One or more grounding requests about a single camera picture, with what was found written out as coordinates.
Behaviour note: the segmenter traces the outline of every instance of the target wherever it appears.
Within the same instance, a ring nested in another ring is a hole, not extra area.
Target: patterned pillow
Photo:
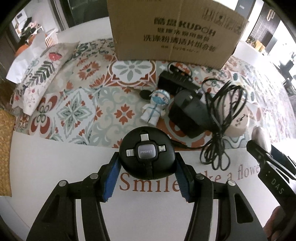
[[[59,43],[34,59],[15,89],[12,107],[19,106],[25,114],[32,115],[49,84],[77,46],[78,43]]]

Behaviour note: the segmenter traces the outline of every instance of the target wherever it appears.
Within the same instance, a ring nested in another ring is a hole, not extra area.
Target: floral patterned rug
[[[293,109],[275,69],[267,77],[233,56],[221,70],[178,62],[118,61],[112,39],[80,44],[33,115],[19,115],[16,131],[56,141],[118,148],[130,130],[147,125],[140,120],[147,102],[140,98],[139,90],[143,86],[155,88],[158,76],[171,64],[187,72],[196,85],[214,77],[231,80],[248,91],[250,126],[239,138],[226,137],[226,148],[245,147],[254,126],[266,128],[272,142],[296,138]],[[209,82],[208,91],[216,93],[220,87],[218,82]],[[160,118],[157,127],[191,147],[202,146],[211,138],[209,131],[188,138],[167,115]]]

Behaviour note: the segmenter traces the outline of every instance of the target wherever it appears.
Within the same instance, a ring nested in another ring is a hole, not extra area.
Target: coiled black cable
[[[247,91],[240,85],[232,85],[231,81],[227,83],[218,79],[206,79],[202,82],[201,89],[203,90],[203,85],[208,81],[218,81],[223,83],[222,88],[212,97],[208,92],[205,92],[205,101],[207,106],[208,114],[213,122],[212,127],[209,131],[212,132],[212,138],[203,146],[192,148],[188,147],[178,141],[172,140],[175,147],[190,149],[190,150],[200,150],[200,162],[205,165],[212,165],[213,170],[225,171],[230,166],[230,157],[225,152],[224,144],[224,133],[230,126],[231,122],[238,116],[242,111],[247,102]],[[224,102],[226,97],[230,98],[230,108],[227,116],[224,115]],[[222,156],[225,154],[228,159],[227,166],[222,167]],[[216,158],[218,157],[217,165],[214,164]]]

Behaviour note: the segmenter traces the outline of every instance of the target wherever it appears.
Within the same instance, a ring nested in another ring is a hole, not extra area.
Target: blue gripper pad
[[[175,176],[179,184],[179,189],[181,191],[182,197],[185,198],[187,202],[189,202],[189,183],[179,162],[177,162],[177,170],[175,172]]]
[[[119,160],[115,160],[113,163],[113,166],[111,167],[111,170],[109,172],[109,175],[105,179],[105,188],[103,193],[103,201],[107,202],[110,197],[113,195],[113,191],[119,176],[119,172],[121,169],[121,164]]]

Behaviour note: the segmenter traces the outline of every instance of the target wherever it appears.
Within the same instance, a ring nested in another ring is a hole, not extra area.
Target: woven yellow cushion
[[[10,196],[9,155],[15,117],[0,110],[0,196]]]

